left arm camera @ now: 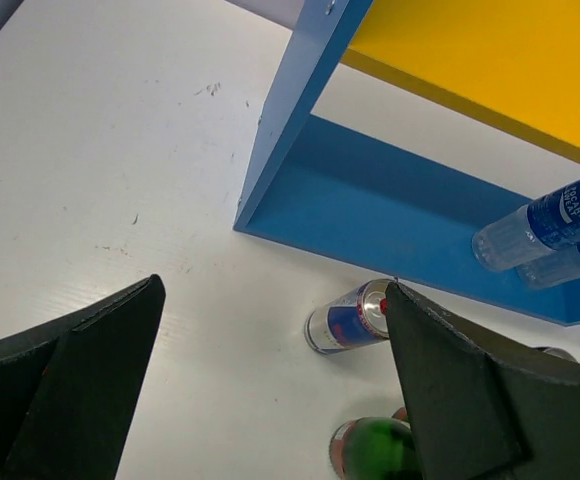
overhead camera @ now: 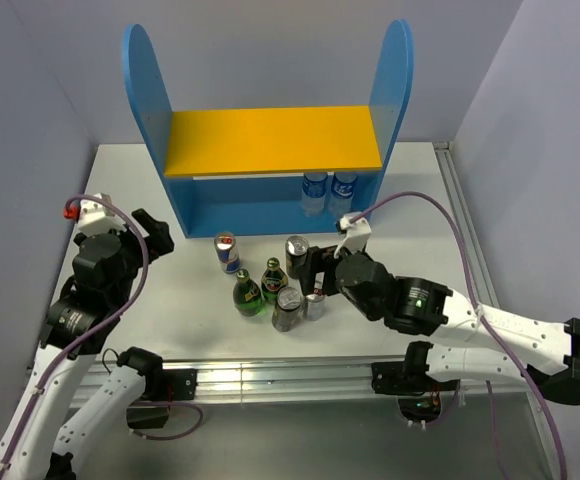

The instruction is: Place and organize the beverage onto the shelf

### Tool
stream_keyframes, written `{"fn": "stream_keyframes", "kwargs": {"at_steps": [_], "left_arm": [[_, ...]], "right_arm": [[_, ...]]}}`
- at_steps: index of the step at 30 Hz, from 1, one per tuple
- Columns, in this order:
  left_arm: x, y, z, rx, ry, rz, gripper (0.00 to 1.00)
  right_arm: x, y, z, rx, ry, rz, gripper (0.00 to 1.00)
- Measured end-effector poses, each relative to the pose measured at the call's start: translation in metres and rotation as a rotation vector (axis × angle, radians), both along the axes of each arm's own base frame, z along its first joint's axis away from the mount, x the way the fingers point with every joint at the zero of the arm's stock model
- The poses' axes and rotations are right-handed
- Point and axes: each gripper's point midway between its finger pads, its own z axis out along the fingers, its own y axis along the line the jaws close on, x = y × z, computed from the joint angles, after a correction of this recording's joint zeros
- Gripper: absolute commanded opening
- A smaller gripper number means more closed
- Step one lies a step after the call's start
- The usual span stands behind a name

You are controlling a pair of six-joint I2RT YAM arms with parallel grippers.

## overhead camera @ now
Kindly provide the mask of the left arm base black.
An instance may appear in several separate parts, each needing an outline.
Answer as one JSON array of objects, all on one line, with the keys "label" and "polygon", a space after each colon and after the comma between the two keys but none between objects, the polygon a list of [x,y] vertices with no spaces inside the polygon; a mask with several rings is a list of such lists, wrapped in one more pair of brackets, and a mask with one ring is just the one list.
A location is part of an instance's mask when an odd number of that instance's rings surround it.
[{"label": "left arm base black", "polygon": [[139,406],[126,410],[130,429],[147,431],[164,428],[174,417],[181,403],[190,403],[195,396],[197,371],[195,369],[166,369],[150,380],[138,402],[167,403],[167,406]]}]

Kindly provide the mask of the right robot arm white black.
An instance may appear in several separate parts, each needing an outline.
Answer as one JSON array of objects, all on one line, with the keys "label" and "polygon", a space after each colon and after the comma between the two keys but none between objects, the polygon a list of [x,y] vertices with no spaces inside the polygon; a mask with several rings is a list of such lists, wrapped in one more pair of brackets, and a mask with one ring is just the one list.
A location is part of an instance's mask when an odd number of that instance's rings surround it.
[{"label": "right robot arm white black", "polygon": [[528,319],[473,306],[436,282],[395,276],[365,252],[312,247],[298,269],[303,293],[318,279],[326,296],[343,295],[367,320],[413,337],[400,361],[373,363],[377,394],[451,391],[462,380],[522,384],[548,401],[580,406],[580,319]]}]

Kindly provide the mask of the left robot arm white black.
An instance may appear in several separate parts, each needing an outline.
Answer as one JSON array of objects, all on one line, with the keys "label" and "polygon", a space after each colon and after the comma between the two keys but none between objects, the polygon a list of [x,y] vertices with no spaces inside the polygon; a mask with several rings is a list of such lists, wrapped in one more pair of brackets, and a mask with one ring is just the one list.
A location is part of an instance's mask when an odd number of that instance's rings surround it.
[{"label": "left robot arm white black", "polygon": [[43,325],[32,372],[0,440],[0,479],[74,479],[96,440],[134,401],[165,386],[163,360],[138,347],[74,414],[82,379],[121,315],[136,300],[148,265],[174,250],[169,226],[145,210],[116,216],[100,203],[70,207],[78,252],[72,275]]}]

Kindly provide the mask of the blue silver energy drink can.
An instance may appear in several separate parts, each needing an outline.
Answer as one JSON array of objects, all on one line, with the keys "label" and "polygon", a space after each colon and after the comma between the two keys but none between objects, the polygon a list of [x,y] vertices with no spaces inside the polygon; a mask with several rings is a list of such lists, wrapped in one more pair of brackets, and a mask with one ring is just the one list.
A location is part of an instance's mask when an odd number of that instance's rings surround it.
[{"label": "blue silver energy drink can", "polygon": [[214,237],[214,248],[221,269],[227,274],[236,273],[241,268],[241,261],[236,237],[228,231],[220,232]]}]

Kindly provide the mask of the black gold can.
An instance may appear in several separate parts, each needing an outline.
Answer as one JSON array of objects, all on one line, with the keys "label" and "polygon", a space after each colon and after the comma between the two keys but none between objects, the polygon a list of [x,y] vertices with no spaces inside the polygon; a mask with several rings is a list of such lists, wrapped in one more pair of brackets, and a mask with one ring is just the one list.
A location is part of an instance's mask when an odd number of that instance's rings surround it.
[{"label": "black gold can", "polygon": [[272,325],[278,332],[294,329],[301,320],[303,297],[294,287],[282,288],[276,299],[272,314]]},{"label": "black gold can", "polygon": [[309,249],[309,242],[300,235],[292,235],[285,241],[286,270],[291,279],[298,279]]}]

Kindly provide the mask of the black gold can front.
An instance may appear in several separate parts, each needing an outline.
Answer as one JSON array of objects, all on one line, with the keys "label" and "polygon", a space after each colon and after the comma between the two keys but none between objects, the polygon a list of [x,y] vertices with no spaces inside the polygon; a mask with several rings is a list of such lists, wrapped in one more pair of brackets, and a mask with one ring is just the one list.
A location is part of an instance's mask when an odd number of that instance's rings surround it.
[{"label": "black gold can front", "polygon": [[301,320],[303,297],[294,287],[282,288],[276,299],[272,314],[272,325],[278,332],[294,329]]}]

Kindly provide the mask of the green glass bottle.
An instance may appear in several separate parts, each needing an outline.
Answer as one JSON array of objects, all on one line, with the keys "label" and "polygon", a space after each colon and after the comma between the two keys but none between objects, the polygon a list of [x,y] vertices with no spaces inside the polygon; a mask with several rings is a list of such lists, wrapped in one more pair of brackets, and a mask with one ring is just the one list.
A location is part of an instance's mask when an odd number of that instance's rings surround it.
[{"label": "green glass bottle", "polygon": [[261,277],[261,292],[267,303],[275,303],[278,293],[288,285],[288,277],[276,257],[267,260],[267,268]]},{"label": "green glass bottle", "polygon": [[244,317],[254,317],[263,309],[261,290],[246,269],[237,271],[232,297],[235,308]]}]

